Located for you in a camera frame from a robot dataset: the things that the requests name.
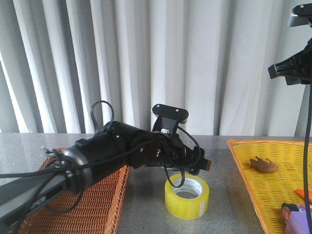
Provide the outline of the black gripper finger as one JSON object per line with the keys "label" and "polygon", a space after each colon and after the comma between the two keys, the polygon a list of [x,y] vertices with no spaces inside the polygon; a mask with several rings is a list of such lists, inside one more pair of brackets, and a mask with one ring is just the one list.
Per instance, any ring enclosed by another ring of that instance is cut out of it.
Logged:
{"label": "black gripper finger", "polygon": [[209,171],[210,167],[211,167],[212,161],[205,159],[205,158],[201,158],[201,169],[205,170],[205,171]]}

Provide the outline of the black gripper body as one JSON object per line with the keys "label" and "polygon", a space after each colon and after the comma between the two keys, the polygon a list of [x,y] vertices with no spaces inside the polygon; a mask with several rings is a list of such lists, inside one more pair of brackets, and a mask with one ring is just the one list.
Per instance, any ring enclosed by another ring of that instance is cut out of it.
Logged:
{"label": "black gripper body", "polygon": [[160,167],[173,171],[185,170],[192,175],[198,175],[200,170],[205,170],[205,151],[188,132],[183,133],[193,141],[194,148],[191,149],[183,143],[179,134],[167,137],[169,143],[169,154],[161,155]]}
{"label": "black gripper body", "polygon": [[284,77],[287,85],[311,84],[312,82],[312,39],[305,48],[286,60],[268,68],[270,79]]}

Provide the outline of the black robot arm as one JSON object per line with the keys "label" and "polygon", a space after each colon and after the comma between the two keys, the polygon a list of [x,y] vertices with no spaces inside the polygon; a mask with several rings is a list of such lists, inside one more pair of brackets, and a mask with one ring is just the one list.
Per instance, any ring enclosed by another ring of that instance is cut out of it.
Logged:
{"label": "black robot arm", "polygon": [[108,123],[90,139],[80,139],[52,161],[31,173],[7,174],[11,182],[0,188],[0,230],[16,228],[23,220],[65,192],[83,192],[123,166],[163,167],[182,175],[209,170],[211,161],[199,145],[187,147],[178,134],[152,132],[121,123]]}

